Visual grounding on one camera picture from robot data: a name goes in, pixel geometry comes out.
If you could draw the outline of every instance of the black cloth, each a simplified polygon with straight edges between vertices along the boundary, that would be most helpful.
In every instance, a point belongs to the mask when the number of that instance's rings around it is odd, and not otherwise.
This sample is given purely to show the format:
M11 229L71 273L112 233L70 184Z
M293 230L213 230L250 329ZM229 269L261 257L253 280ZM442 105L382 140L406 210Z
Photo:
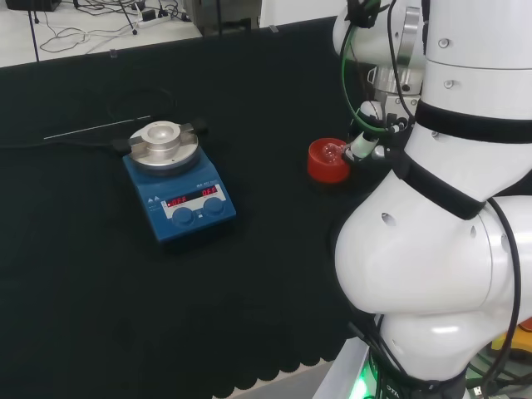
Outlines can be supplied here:
M350 123L332 28L326 19L0 70L0 145L153 115L167 99L141 89L171 92L171 120L209 123L201 143L238 213L160 247L111 152L0 150L0 397L224 397L336 357L349 310L328 232L378 179L355 174L331 192L307 176L310 143L345 139Z

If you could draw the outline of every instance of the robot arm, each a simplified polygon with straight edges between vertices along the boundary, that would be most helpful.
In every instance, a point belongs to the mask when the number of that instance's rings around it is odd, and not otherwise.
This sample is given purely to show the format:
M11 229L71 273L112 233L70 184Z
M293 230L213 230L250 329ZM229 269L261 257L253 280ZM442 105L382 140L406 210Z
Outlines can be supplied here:
M333 30L334 47L342 53L342 45L347 35L350 22L347 20L347 7L338 16ZM425 56L423 55L423 18L421 17L421 0L399 0L392 14L394 50L398 63L402 92L410 113L415 113L420 98ZM367 119L384 121L389 126L397 119L408 120L397 92L396 79L392 69L388 36L387 16L379 15L371 29L357 29L351 42L347 43L345 55L348 60L357 60L377 65L367 75L367 81L376 92L375 101L365 101L360 107L360 114ZM371 154L378 140L361 134L347 150L347 157L360 160Z
M409 7L399 1L394 9L394 23L403 20L402 30L393 29L399 32L398 52ZM532 2L524 0L431 1L426 75L405 154L438 184L479 204L532 170L532 54L521 50L532 37L526 17L531 13ZM377 55L376 36L385 35L378 33L380 19L374 33L361 29L354 45L360 62L373 61L385 71L389 49ZM338 37L345 29L339 20ZM417 26L415 43L422 32L421 22ZM362 34L375 46L364 47ZM412 54L408 66L417 60L418 53ZM377 98L394 96L379 91L377 76L384 74L375 74ZM388 101L379 102L388 115ZM507 329L513 260L491 206L471 219L458 217L445 207L445 198L434 201L407 177L390 172L345 223L337 275L357 308L385 315L382 338L408 375L444 382ZM532 316L532 198L496 201L520 253L521 322Z

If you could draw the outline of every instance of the red container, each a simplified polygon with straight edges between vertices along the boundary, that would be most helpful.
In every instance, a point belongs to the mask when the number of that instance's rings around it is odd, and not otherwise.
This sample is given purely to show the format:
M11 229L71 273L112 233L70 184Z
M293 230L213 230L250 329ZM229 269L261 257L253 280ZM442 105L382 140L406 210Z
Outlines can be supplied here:
M308 148L308 174L320 183L335 184L349 177L351 168L342 159L346 145L339 139L319 139Z

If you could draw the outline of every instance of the digital display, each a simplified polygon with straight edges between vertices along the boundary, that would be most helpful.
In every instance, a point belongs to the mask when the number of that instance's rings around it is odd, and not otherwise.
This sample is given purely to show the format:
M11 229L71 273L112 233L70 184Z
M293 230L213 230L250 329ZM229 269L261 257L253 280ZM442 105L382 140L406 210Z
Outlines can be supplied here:
M207 195L215 194L218 192L218 189L216 189L216 186L213 185L211 187L206 187L202 190L195 191L194 193L190 193L187 195L180 195L179 197L175 197L172 199L166 200L166 205L171 208L172 206L177 206L184 204L185 202L195 200L197 198L206 197Z

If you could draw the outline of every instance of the yellow object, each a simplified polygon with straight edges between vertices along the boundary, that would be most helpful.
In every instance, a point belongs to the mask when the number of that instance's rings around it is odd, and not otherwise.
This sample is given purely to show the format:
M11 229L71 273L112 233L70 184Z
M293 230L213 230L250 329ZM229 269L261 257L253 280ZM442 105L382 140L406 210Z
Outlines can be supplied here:
M498 337L491 343L491 349L499 351L505 341L506 334ZM532 332L526 332L521 327L515 330L514 339L512 340L512 349L519 349L532 353Z

